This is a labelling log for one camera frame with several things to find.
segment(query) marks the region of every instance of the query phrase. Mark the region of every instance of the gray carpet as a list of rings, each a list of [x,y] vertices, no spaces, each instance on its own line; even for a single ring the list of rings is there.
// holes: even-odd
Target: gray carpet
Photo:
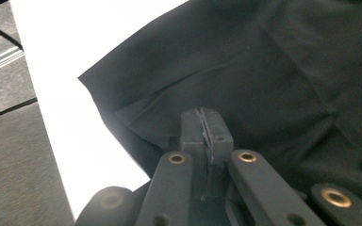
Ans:
[[[9,2],[0,5],[0,29],[20,40]],[[0,37],[0,53],[13,44]],[[31,78],[22,57],[0,69],[0,111],[35,97]]]
[[[38,104],[0,117],[0,225],[73,225]]]

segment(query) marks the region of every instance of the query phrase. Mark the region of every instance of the black cloth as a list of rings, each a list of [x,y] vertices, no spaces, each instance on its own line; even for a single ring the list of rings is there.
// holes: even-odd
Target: black cloth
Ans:
[[[293,187],[362,198],[362,1],[191,0],[80,80],[150,175],[181,113],[205,106]]]

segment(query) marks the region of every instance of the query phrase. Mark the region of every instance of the black fabric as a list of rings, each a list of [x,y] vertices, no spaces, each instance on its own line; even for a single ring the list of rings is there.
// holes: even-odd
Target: black fabric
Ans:
[[[362,1],[189,1],[80,80],[150,172],[180,114],[205,106],[295,188],[333,183],[362,198]]]

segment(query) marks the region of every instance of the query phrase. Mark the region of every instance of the white table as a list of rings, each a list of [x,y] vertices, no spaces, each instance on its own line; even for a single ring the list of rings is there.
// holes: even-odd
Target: white table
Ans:
[[[74,219],[100,189],[135,190],[149,181],[109,133],[77,77],[185,1],[10,1]]]

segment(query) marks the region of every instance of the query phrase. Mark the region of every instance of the white surface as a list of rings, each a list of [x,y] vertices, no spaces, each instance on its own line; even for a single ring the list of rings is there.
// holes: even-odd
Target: white surface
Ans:
[[[185,1],[10,1],[74,218],[104,187],[135,190],[149,181],[106,129],[77,77]]]

